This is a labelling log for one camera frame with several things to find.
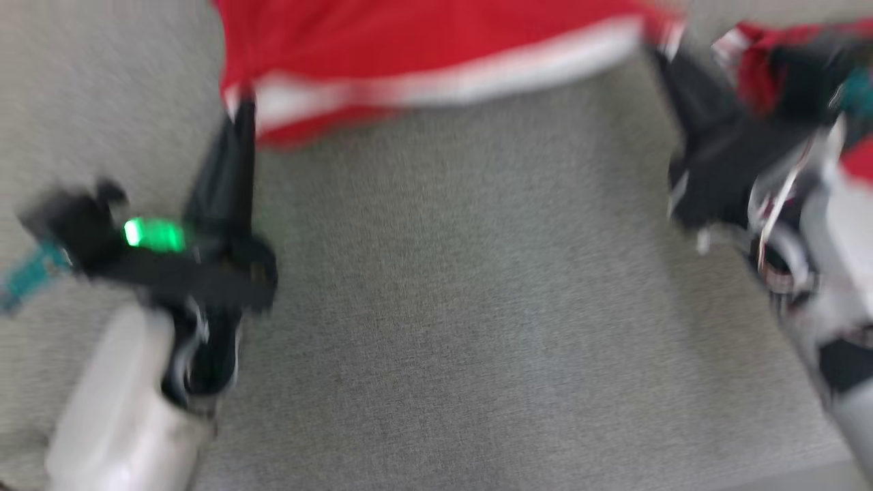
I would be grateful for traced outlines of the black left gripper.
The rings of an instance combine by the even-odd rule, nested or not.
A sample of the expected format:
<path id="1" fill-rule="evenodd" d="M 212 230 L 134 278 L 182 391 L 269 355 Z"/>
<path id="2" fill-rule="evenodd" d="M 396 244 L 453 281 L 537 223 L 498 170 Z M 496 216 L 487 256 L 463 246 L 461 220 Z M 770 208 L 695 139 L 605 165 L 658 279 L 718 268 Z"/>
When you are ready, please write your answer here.
<path id="1" fill-rule="evenodd" d="M 173 301 L 262 312 L 278 289 L 276 255 L 252 233 L 256 104 L 240 100 L 208 145 L 183 208 L 191 228 L 137 217 L 121 227 L 121 281 Z M 234 227 L 246 236 L 222 236 Z"/>

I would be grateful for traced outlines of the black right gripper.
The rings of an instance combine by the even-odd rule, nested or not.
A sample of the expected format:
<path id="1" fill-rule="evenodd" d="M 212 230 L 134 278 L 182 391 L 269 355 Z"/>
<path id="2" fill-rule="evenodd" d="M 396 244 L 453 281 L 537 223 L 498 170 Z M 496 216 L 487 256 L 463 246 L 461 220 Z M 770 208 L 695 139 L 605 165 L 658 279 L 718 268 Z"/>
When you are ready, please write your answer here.
<path id="1" fill-rule="evenodd" d="M 729 222 L 748 201 L 752 184 L 801 148 L 817 125 L 744 120 L 736 95 L 723 78 L 679 48 L 668 56 L 647 46 L 685 137 L 685 149 L 668 166 L 668 217 L 685 230 Z"/>

